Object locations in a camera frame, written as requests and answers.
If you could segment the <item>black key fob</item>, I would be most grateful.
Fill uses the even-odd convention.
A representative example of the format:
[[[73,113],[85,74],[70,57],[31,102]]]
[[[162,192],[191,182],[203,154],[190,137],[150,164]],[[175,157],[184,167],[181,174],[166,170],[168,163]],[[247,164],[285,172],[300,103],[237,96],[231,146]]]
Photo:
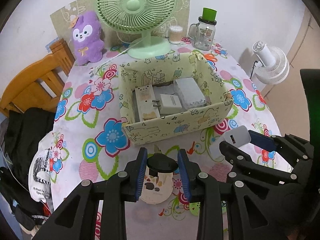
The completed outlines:
[[[154,154],[148,157],[147,167],[157,173],[173,173],[178,169],[178,163],[154,145]]]

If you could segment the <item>round hedgehog compact mirror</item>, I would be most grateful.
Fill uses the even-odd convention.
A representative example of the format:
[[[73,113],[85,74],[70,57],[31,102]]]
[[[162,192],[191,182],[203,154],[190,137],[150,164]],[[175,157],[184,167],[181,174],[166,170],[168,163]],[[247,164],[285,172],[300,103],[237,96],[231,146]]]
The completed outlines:
[[[160,204],[166,201],[173,191],[173,173],[158,173],[157,177],[149,174],[146,168],[140,199],[147,204]]]

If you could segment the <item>green perforated panda speaker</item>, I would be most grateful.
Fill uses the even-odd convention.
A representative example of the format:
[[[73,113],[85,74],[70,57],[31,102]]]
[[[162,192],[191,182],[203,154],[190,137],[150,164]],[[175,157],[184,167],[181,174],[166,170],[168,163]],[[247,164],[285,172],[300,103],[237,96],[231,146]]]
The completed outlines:
[[[225,214],[227,212],[226,202],[222,201],[221,206],[222,206],[222,214]],[[189,211],[191,212],[192,215],[198,216],[200,213],[200,207],[201,207],[200,202],[190,203],[189,204]]]

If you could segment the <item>white remote control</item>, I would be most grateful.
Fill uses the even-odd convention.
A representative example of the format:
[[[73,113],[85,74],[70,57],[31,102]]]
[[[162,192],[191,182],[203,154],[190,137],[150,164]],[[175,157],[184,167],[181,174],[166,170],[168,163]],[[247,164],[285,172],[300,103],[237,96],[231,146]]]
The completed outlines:
[[[159,101],[156,100],[152,85],[135,89],[137,109],[140,121],[147,121],[160,117]]]

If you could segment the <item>white plug adapter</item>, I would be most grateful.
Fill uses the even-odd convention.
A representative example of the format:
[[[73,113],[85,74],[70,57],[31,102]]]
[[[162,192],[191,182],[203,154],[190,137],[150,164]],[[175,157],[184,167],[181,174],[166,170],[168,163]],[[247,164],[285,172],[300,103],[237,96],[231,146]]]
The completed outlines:
[[[177,95],[160,94],[159,100],[153,100],[153,107],[157,107],[161,115],[171,115],[183,110]]]

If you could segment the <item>white 45W charger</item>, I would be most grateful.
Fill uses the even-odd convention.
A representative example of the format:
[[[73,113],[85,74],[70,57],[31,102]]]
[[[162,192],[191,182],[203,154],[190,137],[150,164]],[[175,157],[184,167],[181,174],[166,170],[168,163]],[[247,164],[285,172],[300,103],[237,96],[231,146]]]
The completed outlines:
[[[209,156],[213,159],[213,161],[223,161],[224,156],[219,149],[219,145],[223,141],[226,141],[239,148],[240,146],[248,144],[251,141],[251,136],[249,135],[248,129],[245,126],[239,126],[223,133],[223,135],[218,137],[218,139],[216,139],[209,147]]]

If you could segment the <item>translucent white plastic case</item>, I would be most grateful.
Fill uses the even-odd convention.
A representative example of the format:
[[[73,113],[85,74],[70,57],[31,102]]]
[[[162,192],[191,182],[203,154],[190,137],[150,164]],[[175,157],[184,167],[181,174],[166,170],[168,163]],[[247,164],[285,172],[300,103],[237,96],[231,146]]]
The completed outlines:
[[[176,79],[173,85],[184,109],[189,110],[206,105],[206,98],[192,77]]]

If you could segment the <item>floral tablecloth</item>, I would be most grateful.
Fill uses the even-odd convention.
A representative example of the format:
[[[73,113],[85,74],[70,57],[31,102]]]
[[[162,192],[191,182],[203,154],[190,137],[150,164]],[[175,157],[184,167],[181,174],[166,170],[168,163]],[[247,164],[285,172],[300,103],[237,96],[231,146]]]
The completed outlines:
[[[225,181],[231,166],[225,159],[213,161],[209,147],[225,131],[246,126],[258,133],[280,135],[279,127],[265,99],[248,75],[218,43],[209,51],[218,61],[209,63],[235,97],[225,120],[217,125],[146,144],[175,158],[185,149],[190,159],[219,181]],[[121,130],[118,81],[121,65],[131,62],[124,47],[112,47],[95,64],[74,66],[58,104],[54,133],[63,136],[60,172],[51,182],[53,206],[58,207],[84,179],[93,182],[110,178],[135,158],[138,146]],[[195,239],[198,216],[189,211],[180,175],[173,175],[171,196],[160,204],[139,200],[126,205],[128,239]]]

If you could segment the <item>purple plush bunny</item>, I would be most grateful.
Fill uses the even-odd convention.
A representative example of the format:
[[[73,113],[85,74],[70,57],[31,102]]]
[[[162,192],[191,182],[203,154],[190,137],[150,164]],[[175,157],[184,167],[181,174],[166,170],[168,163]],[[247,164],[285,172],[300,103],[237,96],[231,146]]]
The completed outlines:
[[[94,11],[77,16],[70,23],[76,64],[83,66],[103,58],[104,41],[101,39],[101,24]]]

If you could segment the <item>black clothing on chair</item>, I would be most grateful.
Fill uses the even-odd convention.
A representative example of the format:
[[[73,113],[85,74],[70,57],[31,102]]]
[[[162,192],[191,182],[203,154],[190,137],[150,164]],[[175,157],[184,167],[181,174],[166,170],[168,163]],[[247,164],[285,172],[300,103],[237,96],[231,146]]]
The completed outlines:
[[[7,119],[4,153],[12,166],[1,167],[1,194],[17,221],[29,231],[49,215],[47,208],[31,197],[28,179],[39,142],[52,130],[54,118],[54,113],[33,107],[24,113],[10,111]]]

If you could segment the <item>wooden chair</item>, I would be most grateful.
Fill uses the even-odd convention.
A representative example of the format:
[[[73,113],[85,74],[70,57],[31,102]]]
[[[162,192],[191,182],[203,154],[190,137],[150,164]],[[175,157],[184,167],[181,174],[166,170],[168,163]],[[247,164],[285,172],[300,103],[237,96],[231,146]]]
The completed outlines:
[[[65,85],[58,69],[69,75],[75,59],[63,38],[49,48],[50,54],[26,67],[10,81],[1,97],[2,114],[8,116],[10,111],[24,113],[33,107],[56,111]]]

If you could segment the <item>glass mug jar green lid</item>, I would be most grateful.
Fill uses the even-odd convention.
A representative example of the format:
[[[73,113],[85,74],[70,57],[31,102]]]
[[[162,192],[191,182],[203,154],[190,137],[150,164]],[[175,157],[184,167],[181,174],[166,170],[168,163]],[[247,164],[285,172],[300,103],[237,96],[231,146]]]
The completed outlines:
[[[190,25],[188,35],[194,48],[204,51],[211,49],[216,31],[216,14],[214,9],[203,8],[198,22]]]

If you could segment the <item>green desk fan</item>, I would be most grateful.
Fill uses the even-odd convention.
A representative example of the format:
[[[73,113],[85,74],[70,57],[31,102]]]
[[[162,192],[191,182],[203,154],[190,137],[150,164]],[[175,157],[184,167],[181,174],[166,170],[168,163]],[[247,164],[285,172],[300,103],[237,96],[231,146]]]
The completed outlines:
[[[147,59],[170,51],[169,41],[151,32],[171,18],[176,4],[177,0],[95,0],[95,11],[116,33],[140,34],[126,52],[134,59]]]

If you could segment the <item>patterned backing board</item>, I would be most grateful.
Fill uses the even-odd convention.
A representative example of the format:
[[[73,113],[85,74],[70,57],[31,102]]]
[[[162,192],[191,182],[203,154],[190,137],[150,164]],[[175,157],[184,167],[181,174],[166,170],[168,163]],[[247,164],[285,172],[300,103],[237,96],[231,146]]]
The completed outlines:
[[[69,26],[72,20],[86,11],[94,10],[94,0],[75,0],[50,15],[53,26],[59,38],[63,38],[69,48],[74,50],[72,33]],[[152,36],[168,37],[170,26],[181,26],[183,36],[187,35],[189,22],[190,0],[177,0],[176,10],[166,23],[152,31]],[[140,35],[130,35],[116,33],[105,24],[101,25],[101,39],[105,42],[105,47],[120,45],[123,41],[132,42],[140,38]]]

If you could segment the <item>orange handled scissors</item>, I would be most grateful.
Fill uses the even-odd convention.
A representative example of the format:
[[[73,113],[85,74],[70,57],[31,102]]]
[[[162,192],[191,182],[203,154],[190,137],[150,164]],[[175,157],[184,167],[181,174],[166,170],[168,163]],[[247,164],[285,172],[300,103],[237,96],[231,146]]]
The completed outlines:
[[[210,62],[217,62],[218,59],[212,54],[204,54],[204,58]]]

